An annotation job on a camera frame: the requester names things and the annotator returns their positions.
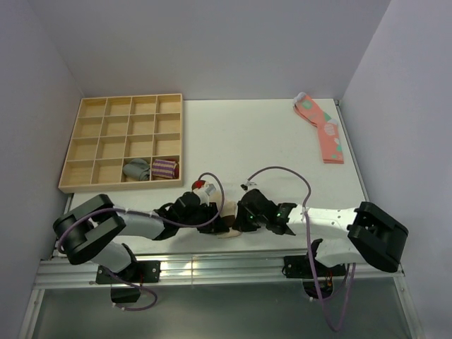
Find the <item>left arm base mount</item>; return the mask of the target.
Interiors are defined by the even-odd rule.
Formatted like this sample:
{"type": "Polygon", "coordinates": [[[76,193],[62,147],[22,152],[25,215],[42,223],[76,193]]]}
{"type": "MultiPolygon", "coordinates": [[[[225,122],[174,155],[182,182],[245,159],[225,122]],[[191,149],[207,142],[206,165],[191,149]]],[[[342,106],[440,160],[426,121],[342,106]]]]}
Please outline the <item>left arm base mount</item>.
{"type": "Polygon", "coordinates": [[[98,266],[95,283],[110,286],[113,307],[122,311],[145,311],[157,304],[158,296],[146,283],[158,283],[160,279],[159,261],[137,261],[120,273],[113,273],[104,266],[98,266]],[[140,297],[150,297],[146,306],[133,306],[140,297]]]}

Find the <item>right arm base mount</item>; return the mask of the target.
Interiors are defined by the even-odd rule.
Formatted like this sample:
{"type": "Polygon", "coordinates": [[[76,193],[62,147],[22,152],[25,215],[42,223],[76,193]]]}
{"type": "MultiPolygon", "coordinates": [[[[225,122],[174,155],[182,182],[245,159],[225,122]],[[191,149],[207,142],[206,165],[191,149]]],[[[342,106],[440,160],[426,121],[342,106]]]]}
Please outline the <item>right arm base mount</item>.
{"type": "MultiPolygon", "coordinates": [[[[308,255],[304,256],[285,256],[283,258],[284,266],[282,274],[289,279],[302,279],[303,288],[309,297],[318,299],[318,293],[315,288],[314,276],[311,271],[308,255]]],[[[347,275],[350,272],[350,266],[336,265],[328,268],[315,261],[314,267],[319,279],[321,295],[324,299],[331,299],[342,288],[344,288],[347,275]]]]}

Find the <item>cream and brown sock pair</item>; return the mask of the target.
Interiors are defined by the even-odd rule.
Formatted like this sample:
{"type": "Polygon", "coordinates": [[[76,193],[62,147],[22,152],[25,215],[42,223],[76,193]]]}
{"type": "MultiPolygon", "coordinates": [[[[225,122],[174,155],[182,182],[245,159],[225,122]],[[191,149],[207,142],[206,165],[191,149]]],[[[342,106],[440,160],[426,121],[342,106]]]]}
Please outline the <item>cream and brown sock pair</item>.
{"type": "Polygon", "coordinates": [[[228,200],[225,195],[216,188],[216,192],[213,195],[213,202],[211,202],[208,206],[216,207],[216,209],[213,209],[213,215],[215,215],[219,210],[220,214],[213,223],[205,227],[199,227],[198,231],[200,233],[214,234],[218,239],[235,238],[242,234],[240,231],[232,228],[236,220],[237,210],[237,204],[234,201],[228,200]]]}

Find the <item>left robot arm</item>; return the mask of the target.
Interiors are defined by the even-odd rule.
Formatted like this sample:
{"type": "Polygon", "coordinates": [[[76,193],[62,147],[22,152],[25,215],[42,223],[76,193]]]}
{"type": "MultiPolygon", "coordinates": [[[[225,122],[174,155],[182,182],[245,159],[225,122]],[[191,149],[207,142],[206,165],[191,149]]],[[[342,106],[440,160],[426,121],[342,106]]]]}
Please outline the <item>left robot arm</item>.
{"type": "Polygon", "coordinates": [[[212,201],[208,194],[189,191],[174,203],[149,213],[117,207],[106,194],[98,194],[56,219],[53,230],[58,251],[73,265],[92,261],[106,274],[122,282],[133,280],[140,268],[130,246],[118,244],[121,236],[153,241],[169,239],[181,228],[204,234],[225,234],[230,227],[220,216],[225,200],[212,201]]]}

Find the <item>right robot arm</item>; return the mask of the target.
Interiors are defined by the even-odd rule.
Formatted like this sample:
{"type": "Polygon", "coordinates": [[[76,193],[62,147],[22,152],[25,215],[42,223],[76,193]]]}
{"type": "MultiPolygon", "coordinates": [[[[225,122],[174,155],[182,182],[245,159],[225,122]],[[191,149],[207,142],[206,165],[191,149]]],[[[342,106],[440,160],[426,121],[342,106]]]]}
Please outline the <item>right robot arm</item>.
{"type": "Polygon", "coordinates": [[[239,232],[265,228],[277,235],[306,237],[312,251],[306,267],[313,275],[352,263],[368,263],[394,273],[409,234],[407,227],[370,202],[363,201],[356,208],[308,208],[276,204],[258,189],[248,191],[238,202],[233,228],[239,232]]]}

